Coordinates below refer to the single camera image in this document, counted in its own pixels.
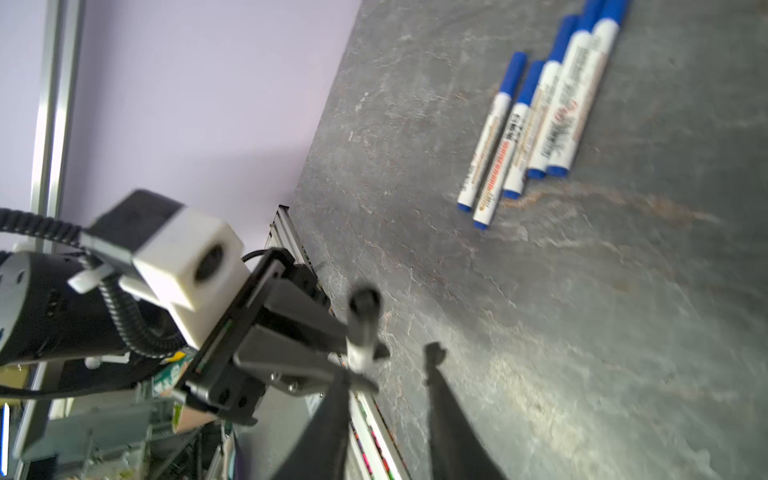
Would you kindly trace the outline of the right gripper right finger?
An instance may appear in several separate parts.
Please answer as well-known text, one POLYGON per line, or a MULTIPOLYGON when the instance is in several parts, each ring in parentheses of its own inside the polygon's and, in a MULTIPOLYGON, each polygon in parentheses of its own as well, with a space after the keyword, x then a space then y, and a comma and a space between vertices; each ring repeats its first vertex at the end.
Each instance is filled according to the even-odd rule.
POLYGON ((447 350, 439 342, 424 347, 432 478, 504 479, 440 370, 446 356, 447 350))

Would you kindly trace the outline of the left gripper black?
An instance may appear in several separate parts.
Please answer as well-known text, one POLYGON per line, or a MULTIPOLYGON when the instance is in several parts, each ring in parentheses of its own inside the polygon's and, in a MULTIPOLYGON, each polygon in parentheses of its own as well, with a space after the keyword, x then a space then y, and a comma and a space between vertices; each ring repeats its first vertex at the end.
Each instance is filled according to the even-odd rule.
MULTIPOLYGON (((327 358, 330 352, 347 355, 348 331, 329 306, 308 266, 285 248, 265 250, 173 387, 173 399, 224 421, 253 425, 269 388, 306 396, 327 391, 337 374, 347 374, 353 391, 377 393, 373 380, 327 358)), ((377 340, 374 360, 388 359, 389 348, 377 340)))

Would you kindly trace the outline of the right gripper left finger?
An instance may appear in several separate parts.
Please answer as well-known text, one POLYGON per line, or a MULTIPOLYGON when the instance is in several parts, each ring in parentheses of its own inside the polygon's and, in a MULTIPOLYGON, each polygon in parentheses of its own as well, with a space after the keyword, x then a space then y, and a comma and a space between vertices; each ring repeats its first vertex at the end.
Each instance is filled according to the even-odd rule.
POLYGON ((350 423, 350 375, 334 376, 323 401, 273 479, 328 479, 344 477, 350 423))

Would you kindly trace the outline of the white marker pen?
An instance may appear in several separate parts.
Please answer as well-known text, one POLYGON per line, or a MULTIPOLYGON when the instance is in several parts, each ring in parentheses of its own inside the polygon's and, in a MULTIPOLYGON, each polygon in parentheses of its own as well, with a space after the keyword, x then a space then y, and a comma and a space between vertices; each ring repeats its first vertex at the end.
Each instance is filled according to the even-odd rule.
POLYGON ((355 287, 348 299, 347 360, 349 369, 365 373, 373 364, 382 311, 380 291, 368 284, 355 287))
POLYGON ((496 208, 502 198, 503 185, 512 165, 522 129, 528 120, 530 104, 544 64, 544 60, 534 60, 532 62, 516 102, 511 109, 473 215, 473 224, 478 229, 485 230, 490 226, 496 208))
POLYGON ((535 140, 539 134, 546 110, 551 102, 551 95, 559 80, 561 65, 570 38, 580 20, 579 15, 567 15, 563 18, 550 53, 543 63, 536 88, 533 91, 528 120, 518 141, 515 157, 509 168, 503 196, 518 199, 524 192, 529 162, 533 156, 535 140))
POLYGON ((589 55, 591 32, 604 4, 604 1, 587 1, 575 27, 566 37, 568 43, 562 49, 555 81, 542 97, 540 119, 535 124, 534 142, 527 160, 528 178, 541 179, 547 175, 546 169, 558 140, 564 136, 563 123, 575 109, 573 97, 589 55))
POLYGON ((468 173, 464 179, 457 199, 460 211, 469 212, 482 186, 487 164, 492 156, 492 149, 507 119, 520 77, 527 65, 528 57, 524 52, 515 52, 507 66, 499 90, 494 96, 489 113, 475 147, 468 173))
POLYGON ((629 4, 630 1, 607 1, 593 27, 580 82, 571 97, 568 113, 562 115, 554 130, 556 137, 546 170, 549 176, 564 178, 572 169, 598 87, 629 4))

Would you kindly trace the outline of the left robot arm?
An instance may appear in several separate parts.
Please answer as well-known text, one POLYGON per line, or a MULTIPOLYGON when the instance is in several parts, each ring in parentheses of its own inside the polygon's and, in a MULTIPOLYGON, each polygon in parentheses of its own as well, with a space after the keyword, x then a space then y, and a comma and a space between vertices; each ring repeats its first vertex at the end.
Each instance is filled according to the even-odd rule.
POLYGON ((3 364, 130 357, 115 375, 5 387, 5 397, 117 390, 186 348, 194 355, 174 396, 236 424, 254 423, 269 388, 327 390, 341 370, 336 354, 347 358, 354 390, 377 391, 366 369, 389 356, 378 335, 379 291, 356 288, 351 319, 341 322, 309 266, 272 247, 249 268, 241 239, 220 218, 138 190, 88 227, 3 209, 1 229, 65 247, 2 253, 3 364))

